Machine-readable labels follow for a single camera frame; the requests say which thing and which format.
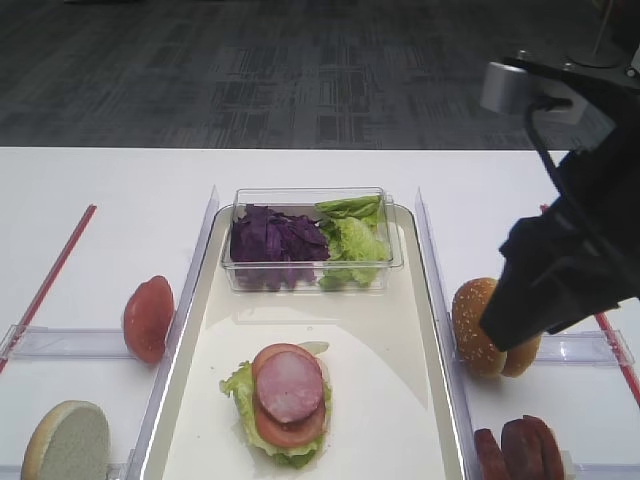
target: salami slice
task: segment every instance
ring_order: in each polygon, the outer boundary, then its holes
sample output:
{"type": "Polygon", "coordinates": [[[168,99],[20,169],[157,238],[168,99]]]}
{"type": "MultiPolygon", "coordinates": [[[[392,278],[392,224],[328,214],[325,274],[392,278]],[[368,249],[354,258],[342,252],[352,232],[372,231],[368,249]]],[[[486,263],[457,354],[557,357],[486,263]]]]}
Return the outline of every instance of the salami slice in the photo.
{"type": "Polygon", "coordinates": [[[544,421],[538,417],[524,415],[524,421],[531,425],[542,445],[542,464],[547,480],[564,480],[562,456],[553,432],[544,421]]]}
{"type": "Polygon", "coordinates": [[[311,362],[318,366],[318,369],[320,369],[316,357],[314,357],[304,348],[292,343],[274,343],[273,345],[269,345],[268,347],[260,350],[256,357],[253,359],[253,363],[251,364],[251,373],[253,374],[253,378],[255,379],[258,376],[258,373],[262,369],[264,363],[269,360],[269,358],[281,352],[294,352],[298,355],[302,355],[303,357],[308,358],[311,362]]]}
{"type": "Polygon", "coordinates": [[[317,363],[294,352],[270,357],[256,378],[260,404],[280,423],[297,422],[311,415],[324,391],[317,363]]]}
{"type": "Polygon", "coordinates": [[[512,480],[546,480],[542,446],[529,423],[522,419],[505,423],[500,443],[512,480]]]}
{"type": "Polygon", "coordinates": [[[511,480],[504,456],[491,430],[483,428],[473,434],[484,480],[511,480]]]}

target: gray carpet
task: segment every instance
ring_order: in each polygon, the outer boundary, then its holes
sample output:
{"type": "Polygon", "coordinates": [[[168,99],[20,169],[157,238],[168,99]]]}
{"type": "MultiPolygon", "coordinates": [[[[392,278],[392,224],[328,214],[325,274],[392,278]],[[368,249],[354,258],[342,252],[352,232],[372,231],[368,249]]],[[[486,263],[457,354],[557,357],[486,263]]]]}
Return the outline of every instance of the gray carpet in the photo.
{"type": "Polygon", "coordinates": [[[597,28],[589,0],[0,0],[0,145],[527,149],[478,105],[486,63],[597,28]]]}

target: sesame seed bun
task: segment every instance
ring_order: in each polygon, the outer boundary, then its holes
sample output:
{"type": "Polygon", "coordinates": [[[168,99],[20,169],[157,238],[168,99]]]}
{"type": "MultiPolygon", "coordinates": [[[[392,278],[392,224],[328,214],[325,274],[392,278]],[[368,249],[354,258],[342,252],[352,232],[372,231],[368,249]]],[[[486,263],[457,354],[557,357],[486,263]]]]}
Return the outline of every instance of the sesame seed bun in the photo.
{"type": "Polygon", "coordinates": [[[502,374],[505,377],[519,377],[533,363],[538,354],[541,337],[531,340],[509,350],[507,353],[507,363],[504,365],[502,374]]]}
{"type": "Polygon", "coordinates": [[[473,373],[484,377],[500,375],[507,361],[507,353],[500,352],[479,325],[496,284],[493,278],[469,280],[453,297],[453,332],[458,352],[473,373]]]}

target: white tray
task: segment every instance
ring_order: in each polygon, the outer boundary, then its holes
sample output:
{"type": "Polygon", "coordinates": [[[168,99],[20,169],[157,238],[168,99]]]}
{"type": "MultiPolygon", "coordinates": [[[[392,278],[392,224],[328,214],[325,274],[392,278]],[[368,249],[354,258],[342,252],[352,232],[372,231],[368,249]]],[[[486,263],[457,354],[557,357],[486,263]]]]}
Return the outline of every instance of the white tray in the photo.
{"type": "Polygon", "coordinates": [[[405,266],[385,291],[331,294],[232,292],[220,266],[230,209],[218,212],[145,479],[463,477],[413,216],[395,209],[405,266]],[[246,445],[218,382],[265,345],[310,340],[330,343],[334,408],[323,452],[294,470],[246,445]]]}

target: shredded red cabbage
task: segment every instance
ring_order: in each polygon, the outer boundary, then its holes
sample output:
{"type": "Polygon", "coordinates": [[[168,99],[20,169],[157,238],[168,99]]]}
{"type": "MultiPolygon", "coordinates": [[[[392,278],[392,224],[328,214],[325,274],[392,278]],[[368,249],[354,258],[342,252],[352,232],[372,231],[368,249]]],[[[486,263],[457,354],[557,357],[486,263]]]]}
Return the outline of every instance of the shredded red cabbage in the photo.
{"type": "MultiPolygon", "coordinates": [[[[327,239],[317,222],[306,215],[278,213],[269,207],[247,205],[245,216],[231,228],[231,260],[234,262],[315,262],[329,259],[327,239]]],[[[282,283],[293,289],[299,280],[313,282],[307,268],[262,268],[236,270],[243,288],[280,290],[282,283]]]]}

